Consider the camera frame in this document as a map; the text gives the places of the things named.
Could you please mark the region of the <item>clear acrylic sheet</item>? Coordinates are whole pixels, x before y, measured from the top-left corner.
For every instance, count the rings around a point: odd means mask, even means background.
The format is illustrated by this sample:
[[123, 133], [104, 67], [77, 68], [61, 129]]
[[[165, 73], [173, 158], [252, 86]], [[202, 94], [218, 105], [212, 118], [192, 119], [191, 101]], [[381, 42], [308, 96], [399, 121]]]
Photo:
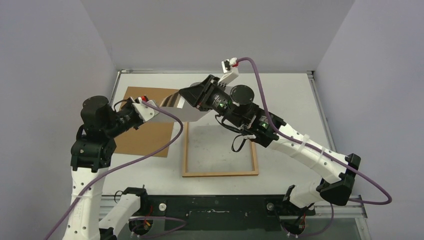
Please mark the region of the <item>clear acrylic sheet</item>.
[[250, 142], [219, 125], [189, 124], [188, 171], [252, 171]]

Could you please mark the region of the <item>wooden picture frame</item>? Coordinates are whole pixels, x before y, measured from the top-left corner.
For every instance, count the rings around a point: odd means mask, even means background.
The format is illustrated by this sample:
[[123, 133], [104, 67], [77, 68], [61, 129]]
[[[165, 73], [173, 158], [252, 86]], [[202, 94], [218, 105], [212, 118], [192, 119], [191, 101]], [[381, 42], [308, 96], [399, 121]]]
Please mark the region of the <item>wooden picture frame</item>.
[[250, 156], [251, 156], [251, 171], [227, 171], [227, 172], [189, 172], [189, 123], [184, 123], [184, 137], [183, 142], [183, 158], [182, 158], [182, 177], [183, 178], [206, 178], [206, 177], [245, 177], [245, 176], [258, 176], [259, 166], [257, 158], [256, 145], [253, 142], [249, 143]]

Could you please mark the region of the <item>photo print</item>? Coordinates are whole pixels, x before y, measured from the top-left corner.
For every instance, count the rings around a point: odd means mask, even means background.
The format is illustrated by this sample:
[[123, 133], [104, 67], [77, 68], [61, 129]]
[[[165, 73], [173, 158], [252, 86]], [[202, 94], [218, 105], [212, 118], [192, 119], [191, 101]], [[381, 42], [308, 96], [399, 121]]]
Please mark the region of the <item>photo print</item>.
[[211, 111], [200, 111], [192, 107], [189, 102], [179, 94], [179, 89], [163, 87], [143, 87], [143, 96], [153, 100], [155, 105], [177, 117], [183, 123], [197, 122]]

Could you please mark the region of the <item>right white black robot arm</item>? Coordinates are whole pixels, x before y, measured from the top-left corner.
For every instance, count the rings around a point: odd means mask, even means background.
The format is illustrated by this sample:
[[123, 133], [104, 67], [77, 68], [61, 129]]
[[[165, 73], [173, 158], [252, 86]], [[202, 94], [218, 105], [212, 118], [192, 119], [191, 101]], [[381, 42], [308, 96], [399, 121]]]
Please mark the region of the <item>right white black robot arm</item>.
[[291, 185], [282, 207], [290, 215], [311, 204], [326, 201], [345, 206], [351, 197], [355, 172], [361, 159], [355, 154], [331, 151], [309, 136], [296, 131], [282, 118], [270, 114], [253, 102], [254, 91], [247, 85], [224, 86], [219, 78], [208, 75], [202, 82], [182, 88], [178, 93], [201, 112], [213, 110], [229, 121], [230, 130], [238, 132], [264, 148], [276, 150], [297, 160], [321, 176], [306, 185]]

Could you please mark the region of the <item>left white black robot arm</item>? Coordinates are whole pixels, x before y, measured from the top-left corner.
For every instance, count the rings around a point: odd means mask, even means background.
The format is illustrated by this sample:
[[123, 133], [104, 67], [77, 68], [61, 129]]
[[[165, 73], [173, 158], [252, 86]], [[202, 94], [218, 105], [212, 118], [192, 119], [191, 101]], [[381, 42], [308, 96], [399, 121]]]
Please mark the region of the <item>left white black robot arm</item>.
[[105, 174], [117, 147], [115, 138], [143, 124], [132, 97], [125, 99], [119, 111], [114, 110], [105, 96], [93, 96], [83, 102], [83, 124], [71, 147], [72, 193], [71, 209], [66, 212], [65, 240], [115, 240], [129, 217], [144, 215], [149, 201], [140, 188], [128, 188], [123, 200], [100, 220], [100, 207]]

